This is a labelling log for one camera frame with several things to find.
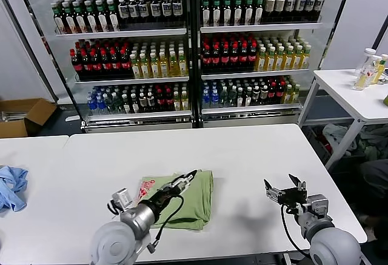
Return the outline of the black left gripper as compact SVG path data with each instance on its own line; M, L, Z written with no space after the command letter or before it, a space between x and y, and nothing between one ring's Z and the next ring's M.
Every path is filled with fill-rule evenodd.
M175 198L183 191L186 191L189 188L190 182L192 181L192 179L194 179L197 172L197 170L193 170L191 172L182 174L173 180L173 184L168 183L163 185L158 190L158 201L170 201L170 199Z

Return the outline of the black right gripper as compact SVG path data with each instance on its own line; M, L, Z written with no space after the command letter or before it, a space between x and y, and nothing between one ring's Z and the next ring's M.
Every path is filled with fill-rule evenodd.
M271 200L277 200L280 205L283 204L291 209L296 209L298 204L302 205L307 202L306 182L301 181L298 177L292 174L289 174L289 178L296 187L284 190L272 187L270 183L264 179L266 195Z

